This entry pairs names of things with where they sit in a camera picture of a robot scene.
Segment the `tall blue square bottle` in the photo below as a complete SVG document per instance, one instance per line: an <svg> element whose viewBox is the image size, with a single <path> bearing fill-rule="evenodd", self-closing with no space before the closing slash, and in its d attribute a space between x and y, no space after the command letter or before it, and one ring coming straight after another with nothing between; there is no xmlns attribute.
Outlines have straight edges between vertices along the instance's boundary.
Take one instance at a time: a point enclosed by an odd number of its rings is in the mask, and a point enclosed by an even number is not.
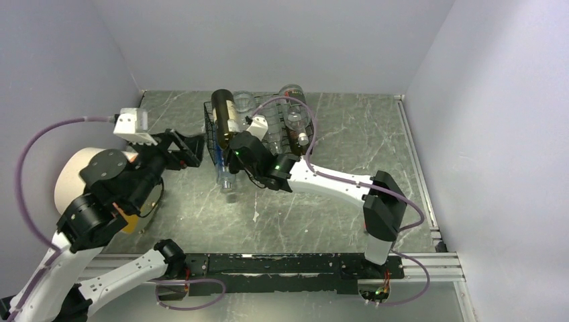
<svg viewBox="0 0 569 322"><path fill-rule="evenodd" d="M229 171L225 165L223 151L219 146L215 148L215 167L217 171L217 183L223 193L232 193L236 185L236 175Z"/></svg>

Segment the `green wine bottle black neck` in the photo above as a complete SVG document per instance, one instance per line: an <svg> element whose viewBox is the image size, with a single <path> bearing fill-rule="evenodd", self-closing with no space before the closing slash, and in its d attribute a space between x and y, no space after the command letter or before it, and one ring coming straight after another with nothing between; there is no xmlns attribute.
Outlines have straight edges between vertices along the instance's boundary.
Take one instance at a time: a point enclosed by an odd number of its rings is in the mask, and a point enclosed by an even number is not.
<svg viewBox="0 0 569 322"><path fill-rule="evenodd" d="M211 95L217 143L222 150L229 148L230 140L242 131L234 96L227 89L217 89Z"/></svg>

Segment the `round clear bottle white cap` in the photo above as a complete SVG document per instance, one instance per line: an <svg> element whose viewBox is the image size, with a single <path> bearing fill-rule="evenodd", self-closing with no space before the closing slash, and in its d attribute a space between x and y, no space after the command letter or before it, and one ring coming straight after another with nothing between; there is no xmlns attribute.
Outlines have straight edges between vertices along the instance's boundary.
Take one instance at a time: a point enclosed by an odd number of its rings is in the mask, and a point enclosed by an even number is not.
<svg viewBox="0 0 569 322"><path fill-rule="evenodd" d="M241 126L246 129L249 126L248 117L251 118L257 108L256 98L253 93L248 91L233 92L234 103Z"/></svg>

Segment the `clear round labelled bottle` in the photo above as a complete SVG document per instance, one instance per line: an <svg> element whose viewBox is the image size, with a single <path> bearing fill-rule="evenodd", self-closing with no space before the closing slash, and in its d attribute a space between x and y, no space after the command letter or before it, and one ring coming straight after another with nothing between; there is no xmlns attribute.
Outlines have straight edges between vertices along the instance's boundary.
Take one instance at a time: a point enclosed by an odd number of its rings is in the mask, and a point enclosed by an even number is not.
<svg viewBox="0 0 569 322"><path fill-rule="evenodd" d="M303 89L297 84L285 85L280 91L282 97L292 97L303 103L306 103L306 98ZM286 127L295 131L302 131L307 133L307 127L310 124L311 118L302 104L290 100L281 100L283 108L283 119Z"/></svg>

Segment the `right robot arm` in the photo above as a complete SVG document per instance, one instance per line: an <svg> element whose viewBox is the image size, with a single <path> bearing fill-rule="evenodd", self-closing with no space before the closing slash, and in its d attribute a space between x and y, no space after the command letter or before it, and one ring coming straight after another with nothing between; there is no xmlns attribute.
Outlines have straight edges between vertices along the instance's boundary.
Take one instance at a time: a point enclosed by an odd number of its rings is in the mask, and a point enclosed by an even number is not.
<svg viewBox="0 0 569 322"><path fill-rule="evenodd" d="M304 157L271 154L248 132L234 136L229 149L231 170L246 171L270 190L311 193L361 209L368 233L362 269L371 278L386 271L387 258L407 208L403 193L390 174L378 171L374 176L361 176L310 166Z"/></svg>

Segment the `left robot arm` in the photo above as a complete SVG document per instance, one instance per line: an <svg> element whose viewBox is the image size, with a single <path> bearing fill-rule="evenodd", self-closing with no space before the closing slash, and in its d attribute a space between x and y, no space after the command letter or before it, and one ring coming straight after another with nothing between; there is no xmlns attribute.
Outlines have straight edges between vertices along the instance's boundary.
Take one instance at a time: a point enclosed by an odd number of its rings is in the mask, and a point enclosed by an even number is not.
<svg viewBox="0 0 569 322"><path fill-rule="evenodd" d="M3 321L86 321L102 306L153 279L187 280L182 249L163 239L143 254L88 282L79 276L94 257L138 216L167 170L198 167L205 135L183 136L173 129L140 146L135 158L101 150L79 171L85 187L63 211L48 252L22 291L1 299Z"/></svg>

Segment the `clear slim bottle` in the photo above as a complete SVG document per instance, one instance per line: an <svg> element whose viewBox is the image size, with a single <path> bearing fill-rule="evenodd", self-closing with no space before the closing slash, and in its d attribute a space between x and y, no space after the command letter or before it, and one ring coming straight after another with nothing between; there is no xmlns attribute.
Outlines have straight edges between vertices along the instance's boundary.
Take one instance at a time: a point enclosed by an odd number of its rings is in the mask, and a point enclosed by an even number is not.
<svg viewBox="0 0 569 322"><path fill-rule="evenodd" d="M264 137L267 148L272 154L282 154L282 125L280 122L280 110L276 101L265 106L260 112L268 124L268 131Z"/></svg>

